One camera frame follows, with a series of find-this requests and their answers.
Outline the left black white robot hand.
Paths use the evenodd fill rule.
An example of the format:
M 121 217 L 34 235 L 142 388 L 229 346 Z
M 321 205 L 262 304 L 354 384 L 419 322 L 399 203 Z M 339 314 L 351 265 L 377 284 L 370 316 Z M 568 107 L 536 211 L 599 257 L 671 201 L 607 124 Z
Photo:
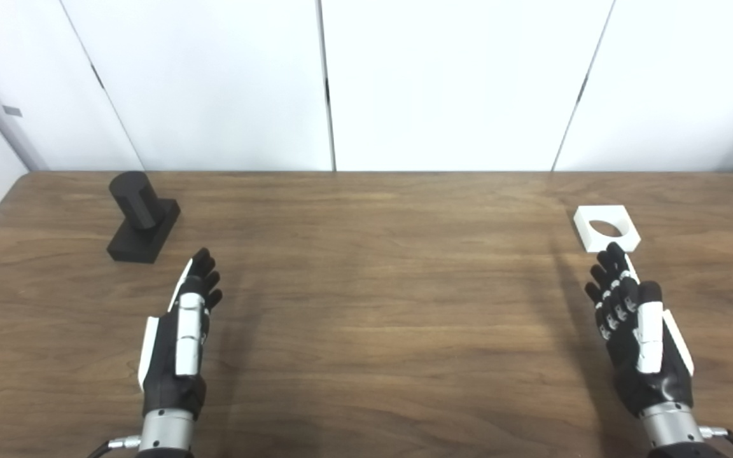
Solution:
M 198 420 L 206 403 L 201 376 L 211 313 L 222 299 L 216 261 L 201 247 L 187 261 L 166 313 L 146 320 L 139 363 L 143 415 L 183 410 Z

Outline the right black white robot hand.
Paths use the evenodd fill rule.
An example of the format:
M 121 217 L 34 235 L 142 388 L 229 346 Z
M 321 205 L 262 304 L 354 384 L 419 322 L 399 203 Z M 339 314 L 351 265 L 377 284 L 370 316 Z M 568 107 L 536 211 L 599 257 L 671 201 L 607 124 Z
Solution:
M 637 417 L 661 403 L 692 408 L 692 372 L 680 339 L 664 317 L 662 287 L 641 281 L 625 250 L 611 242 L 590 268 L 585 293 L 594 306 L 613 383 L 625 408 Z

